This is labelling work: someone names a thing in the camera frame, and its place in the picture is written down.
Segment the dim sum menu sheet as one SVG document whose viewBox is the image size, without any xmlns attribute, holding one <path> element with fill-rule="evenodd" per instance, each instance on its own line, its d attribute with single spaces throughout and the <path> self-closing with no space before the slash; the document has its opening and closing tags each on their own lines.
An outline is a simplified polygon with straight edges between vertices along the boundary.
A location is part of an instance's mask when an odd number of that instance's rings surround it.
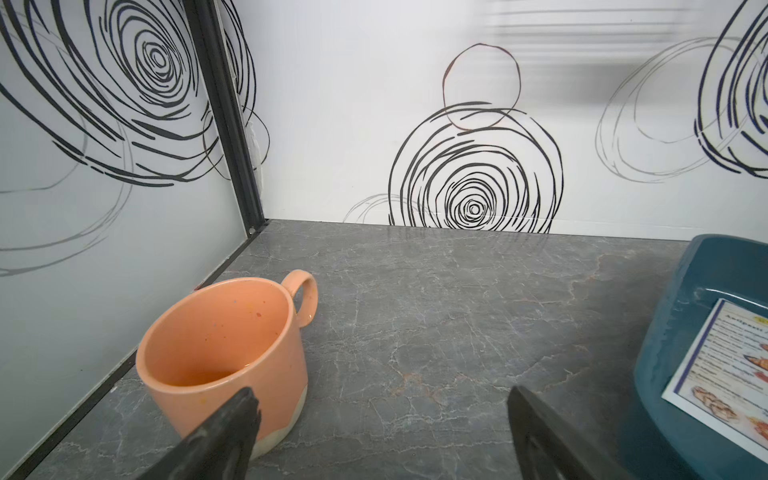
<svg viewBox="0 0 768 480">
<path fill-rule="evenodd" d="M 767 318 L 715 303 L 662 398 L 767 461 Z"/>
</svg>

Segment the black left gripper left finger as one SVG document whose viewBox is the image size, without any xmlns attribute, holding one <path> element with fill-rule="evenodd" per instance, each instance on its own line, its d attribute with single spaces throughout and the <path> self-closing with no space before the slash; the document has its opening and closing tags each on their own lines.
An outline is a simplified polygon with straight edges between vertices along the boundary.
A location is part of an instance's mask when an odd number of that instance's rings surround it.
<svg viewBox="0 0 768 480">
<path fill-rule="evenodd" d="M 243 479 L 260 424 L 259 400 L 244 387 L 141 477 Z"/>
</svg>

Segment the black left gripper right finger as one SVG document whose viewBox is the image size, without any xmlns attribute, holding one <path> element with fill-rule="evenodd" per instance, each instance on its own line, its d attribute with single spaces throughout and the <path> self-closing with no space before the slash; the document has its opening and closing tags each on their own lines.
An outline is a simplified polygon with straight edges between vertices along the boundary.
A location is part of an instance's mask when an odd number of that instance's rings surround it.
<svg viewBox="0 0 768 480">
<path fill-rule="evenodd" d="M 524 479 L 628 479 L 630 473 L 602 453 L 535 393 L 514 386 L 507 398 L 514 449 Z"/>
</svg>

